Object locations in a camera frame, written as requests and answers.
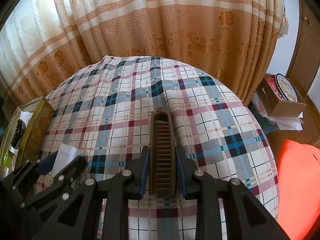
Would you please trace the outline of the brown folding comb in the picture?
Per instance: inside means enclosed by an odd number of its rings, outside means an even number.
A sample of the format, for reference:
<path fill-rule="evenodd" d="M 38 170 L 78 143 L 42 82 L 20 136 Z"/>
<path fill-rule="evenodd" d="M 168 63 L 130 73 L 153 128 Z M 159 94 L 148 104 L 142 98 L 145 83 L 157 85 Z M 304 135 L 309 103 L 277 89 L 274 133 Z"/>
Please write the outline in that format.
<path fill-rule="evenodd" d="M 174 127 L 169 107 L 159 106 L 151 112 L 149 194 L 173 196 L 175 189 Z"/>

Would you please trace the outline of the wooden cabinet door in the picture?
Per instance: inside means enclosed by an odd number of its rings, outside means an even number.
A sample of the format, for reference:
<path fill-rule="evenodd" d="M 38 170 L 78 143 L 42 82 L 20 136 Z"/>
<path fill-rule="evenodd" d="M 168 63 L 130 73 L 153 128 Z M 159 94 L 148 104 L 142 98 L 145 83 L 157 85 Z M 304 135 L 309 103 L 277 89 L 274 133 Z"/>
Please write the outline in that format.
<path fill-rule="evenodd" d="M 298 34 L 286 77 L 300 95 L 308 93 L 319 68 L 319 21 L 304 0 L 299 0 Z"/>

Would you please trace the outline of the cardboard box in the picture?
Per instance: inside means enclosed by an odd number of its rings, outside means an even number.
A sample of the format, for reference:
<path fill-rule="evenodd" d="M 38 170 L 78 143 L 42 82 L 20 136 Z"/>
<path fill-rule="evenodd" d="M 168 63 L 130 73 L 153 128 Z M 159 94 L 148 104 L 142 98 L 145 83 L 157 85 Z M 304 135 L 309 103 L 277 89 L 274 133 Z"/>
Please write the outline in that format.
<path fill-rule="evenodd" d="M 296 91 L 295 86 L 292 85 L 294 91 L 297 93 L 297 102 L 280 100 L 266 81 L 266 79 L 269 77 L 274 77 L 274 75 L 266 73 L 258 89 L 256 90 L 267 115 L 274 117 L 297 118 L 306 108 L 305 100 L 302 98 L 299 91 Z"/>

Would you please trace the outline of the plaid tablecloth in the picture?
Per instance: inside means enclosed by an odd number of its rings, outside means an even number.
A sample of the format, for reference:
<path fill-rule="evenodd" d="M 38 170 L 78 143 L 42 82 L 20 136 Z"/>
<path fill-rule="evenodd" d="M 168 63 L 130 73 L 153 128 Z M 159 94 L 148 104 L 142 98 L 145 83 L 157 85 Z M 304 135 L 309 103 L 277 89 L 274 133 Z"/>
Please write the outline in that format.
<path fill-rule="evenodd" d="M 106 56 L 47 100 L 43 156 L 63 190 L 36 239 L 287 239 L 263 130 L 212 76 Z"/>

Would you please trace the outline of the cream and orange curtain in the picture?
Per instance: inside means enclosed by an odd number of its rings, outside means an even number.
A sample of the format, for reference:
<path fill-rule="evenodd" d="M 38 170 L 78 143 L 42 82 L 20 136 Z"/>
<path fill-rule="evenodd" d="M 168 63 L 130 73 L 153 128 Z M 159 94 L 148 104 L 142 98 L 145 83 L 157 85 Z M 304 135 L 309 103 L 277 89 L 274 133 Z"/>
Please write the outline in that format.
<path fill-rule="evenodd" d="M 1 96 L 16 105 L 104 56 L 204 70 L 245 104 L 270 64 L 283 0 L 20 0 L 1 29 Z"/>

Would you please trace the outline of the gold metal tray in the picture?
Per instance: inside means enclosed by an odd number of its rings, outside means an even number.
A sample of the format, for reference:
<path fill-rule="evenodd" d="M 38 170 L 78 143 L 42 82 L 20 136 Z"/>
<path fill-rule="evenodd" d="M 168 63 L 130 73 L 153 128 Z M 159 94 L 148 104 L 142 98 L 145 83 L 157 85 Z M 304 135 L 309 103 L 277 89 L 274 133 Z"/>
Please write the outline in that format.
<path fill-rule="evenodd" d="M 20 111 L 33 112 L 28 126 L 24 132 L 18 149 L 11 146 L 12 136 L 16 128 Z M 42 143 L 47 133 L 47 129 L 52 120 L 54 109 L 44 96 L 32 99 L 18 106 L 8 124 L 1 143 L 1 179 L 20 167 L 27 160 L 35 161 L 39 158 Z M 4 166 L 4 152 L 11 150 L 16 156 L 15 164 L 10 168 Z"/>

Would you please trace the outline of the white paper tray liner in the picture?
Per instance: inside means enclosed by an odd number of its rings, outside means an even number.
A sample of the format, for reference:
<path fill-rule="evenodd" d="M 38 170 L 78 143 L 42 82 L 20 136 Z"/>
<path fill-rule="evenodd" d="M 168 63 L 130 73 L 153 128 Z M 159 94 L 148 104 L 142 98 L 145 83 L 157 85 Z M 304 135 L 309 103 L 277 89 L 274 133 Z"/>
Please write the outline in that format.
<path fill-rule="evenodd" d="M 25 123 L 25 125 L 28 126 L 28 123 L 29 123 L 32 116 L 33 116 L 33 112 L 20 111 L 19 119 L 21 119 Z"/>

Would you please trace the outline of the orange cushion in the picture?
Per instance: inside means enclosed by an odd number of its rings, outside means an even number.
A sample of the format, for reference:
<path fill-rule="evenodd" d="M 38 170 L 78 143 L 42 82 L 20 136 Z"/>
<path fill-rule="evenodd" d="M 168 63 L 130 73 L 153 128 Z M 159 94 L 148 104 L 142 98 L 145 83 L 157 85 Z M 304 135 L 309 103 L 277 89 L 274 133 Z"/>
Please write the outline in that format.
<path fill-rule="evenodd" d="M 319 239 L 319 149 L 284 140 L 277 168 L 277 222 L 290 239 Z"/>

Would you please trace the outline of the round cookie tin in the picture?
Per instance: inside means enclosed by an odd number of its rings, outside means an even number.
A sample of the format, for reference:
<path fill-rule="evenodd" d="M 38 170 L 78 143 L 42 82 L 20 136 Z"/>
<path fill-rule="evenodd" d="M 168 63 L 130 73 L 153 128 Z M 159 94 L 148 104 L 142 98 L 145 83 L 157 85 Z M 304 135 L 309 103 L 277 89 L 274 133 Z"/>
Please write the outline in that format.
<path fill-rule="evenodd" d="M 298 102 L 298 96 L 294 87 L 291 85 L 290 81 L 284 75 L 278 73 L 275 75 L 274 79 L 281 96 L 285 100 L 291 102 Z"/>

